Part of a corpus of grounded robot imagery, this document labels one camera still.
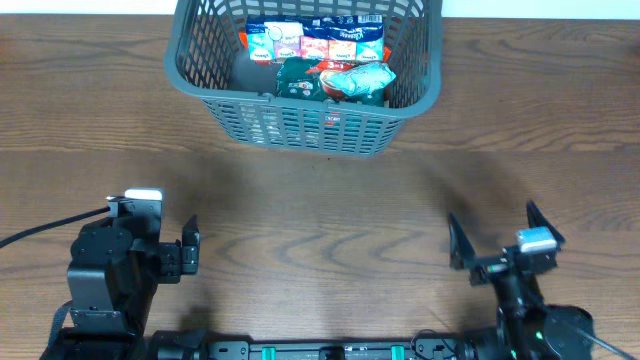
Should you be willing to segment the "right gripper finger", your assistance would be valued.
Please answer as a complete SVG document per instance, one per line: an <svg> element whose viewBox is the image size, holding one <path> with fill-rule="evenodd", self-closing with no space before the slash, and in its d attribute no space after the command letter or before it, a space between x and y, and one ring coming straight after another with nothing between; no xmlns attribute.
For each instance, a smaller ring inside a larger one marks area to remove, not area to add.
<svg viewBox="0 0 640 360"><path fill-rule="evenodd" d="M450 234L450 267L454 270L470 269L474 266L475 250L457 217L448 215Z"/></svg>
<svg viewBox="0 0 640 360"><path fill-rule="evenodd" d="M546 227L559 246L565 244L564 236L547 220L534 201L526 204L527 221L530 228Z"/></svg>

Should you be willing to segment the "green Nescafe coffee bag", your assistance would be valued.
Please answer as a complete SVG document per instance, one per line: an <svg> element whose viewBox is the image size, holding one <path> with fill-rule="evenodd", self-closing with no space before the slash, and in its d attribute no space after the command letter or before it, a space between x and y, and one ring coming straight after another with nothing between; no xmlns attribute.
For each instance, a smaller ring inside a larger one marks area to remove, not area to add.
<svg viewBox="0 0 640 360"><path fill-rule="evenodd" d="M276 96L282 98L324 102L345 101L363 105L382 107L385 105L383 90L371 94L347 96L340 89L326 82L330 75L351 70L355 63L329 60L287 59L276 76Z"/></svg>

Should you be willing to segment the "grey plastic lattice basket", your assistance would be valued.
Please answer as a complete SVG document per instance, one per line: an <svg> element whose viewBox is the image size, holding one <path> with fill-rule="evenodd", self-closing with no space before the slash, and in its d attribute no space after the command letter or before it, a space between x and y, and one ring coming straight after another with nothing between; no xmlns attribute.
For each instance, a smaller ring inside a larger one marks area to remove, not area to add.
<svg viewBox="0 0 640 360"><path fill-rule="evenodd" d="M441 89L441 0L180 0L165 73L178 90L201 100L233 139L252 145L355 156L384 151L404 123L425 113ZM380 14L392 54L389 102L357 103L287 99L276 96L278 65L258 65L238 37L251 15L339 16ZM319 147L261 145L247 130L243 108L294 109L319 115Z"/></svg>

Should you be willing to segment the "mint green wipes packet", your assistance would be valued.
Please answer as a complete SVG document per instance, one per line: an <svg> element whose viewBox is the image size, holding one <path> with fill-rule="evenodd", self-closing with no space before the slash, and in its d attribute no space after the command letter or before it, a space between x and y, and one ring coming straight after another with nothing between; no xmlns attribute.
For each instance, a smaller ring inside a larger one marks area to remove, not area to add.
<svg viewBox="0 0 640 360"><path fill-rule="evenodd" d="M367 95L384 90L396 78L386 63L372 62L326 77L327 83L346 96Z"/></svg>

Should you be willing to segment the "orange spaghetti packet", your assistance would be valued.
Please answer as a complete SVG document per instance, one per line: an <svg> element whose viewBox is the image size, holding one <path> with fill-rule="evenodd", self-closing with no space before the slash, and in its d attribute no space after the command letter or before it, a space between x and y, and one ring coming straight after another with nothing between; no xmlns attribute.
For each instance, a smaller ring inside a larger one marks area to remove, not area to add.
<svg viewBox="0 0 640 360"><path fill-rule="evenodd" d="M244 31L240 31L240 32L238 33L238 37L239 37L240 42L242 43L242 45L243 45L245 48L248 48L247 34L246 34ZM384 52L383 52L383 54L384 54L384 56L383 56L383 61L384 61L384 62L386 62L386 61L390 58L390 56L391 56L391 54L392 54L392 51L391 51L391 49L390 49L388 46L384 46Z"/></svg>

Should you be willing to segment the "Kleenex tissue multipack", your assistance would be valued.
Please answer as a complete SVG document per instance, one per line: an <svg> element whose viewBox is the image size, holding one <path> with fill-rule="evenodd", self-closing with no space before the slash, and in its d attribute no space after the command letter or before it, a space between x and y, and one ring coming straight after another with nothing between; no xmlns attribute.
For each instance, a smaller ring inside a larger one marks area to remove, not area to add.
<svg viewBox="0 0 640 360"><path fill-rule="evenodd" d="M283 62L299 57L347 62L385 61L384 17L265 15L247 18L243 36L249 58Z"/></svg>

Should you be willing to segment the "beige paper pouch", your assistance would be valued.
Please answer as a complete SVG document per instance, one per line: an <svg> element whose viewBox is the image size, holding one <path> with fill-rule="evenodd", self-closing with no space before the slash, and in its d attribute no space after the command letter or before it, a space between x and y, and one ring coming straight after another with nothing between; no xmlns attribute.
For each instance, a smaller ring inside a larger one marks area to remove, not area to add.
<svg viewBox="0 0 640 360"><path fill-rule="evenodd" d="M261 145L318 148L320 121L316 113L299 113L285 109L243 108L250 139Z"/></svg>

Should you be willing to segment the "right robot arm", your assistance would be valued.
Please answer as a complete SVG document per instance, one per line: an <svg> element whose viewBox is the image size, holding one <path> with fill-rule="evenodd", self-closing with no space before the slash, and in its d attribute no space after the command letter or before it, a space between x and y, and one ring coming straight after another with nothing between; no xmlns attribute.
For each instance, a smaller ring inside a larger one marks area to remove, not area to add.
<svg viewBox="0 0 640 360"><path fill-rule="evenodd" d="M568 305L547 305L537 277L557 266L565 238L532 201L528 227L516 244L478 257L454 214L448 216L450 267L467 270L472 286L490 285L497 299L496 325L470 331L456 346L461 359L589 359L593 318Z"/></svg>

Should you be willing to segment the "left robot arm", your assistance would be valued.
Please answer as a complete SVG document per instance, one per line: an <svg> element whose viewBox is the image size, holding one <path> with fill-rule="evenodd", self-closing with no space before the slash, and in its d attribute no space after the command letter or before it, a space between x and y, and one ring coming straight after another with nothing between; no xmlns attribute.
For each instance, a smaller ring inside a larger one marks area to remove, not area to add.
<svg viewBox="0 0 640 360"><path fill-rule="evenodd" d="M177 284L199 266L197 217L182 238L159 241L154 214L107 217L82 227L71 246L71 300L52 321L43 359L146 359L144 333L160 284Z"/></svg>

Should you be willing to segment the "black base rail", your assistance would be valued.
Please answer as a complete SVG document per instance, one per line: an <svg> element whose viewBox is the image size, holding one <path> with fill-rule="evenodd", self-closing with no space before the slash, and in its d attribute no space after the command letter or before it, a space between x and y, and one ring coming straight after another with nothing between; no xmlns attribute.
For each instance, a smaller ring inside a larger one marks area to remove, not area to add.
<svg viewBox="0 0 640 360"><path fill-rule="evenodd" d="M144 356L152 360L495 360L508 359L492 328L463 335L431 329L412 338L258 342L214 338L205 330L158 331Z"/></svg>

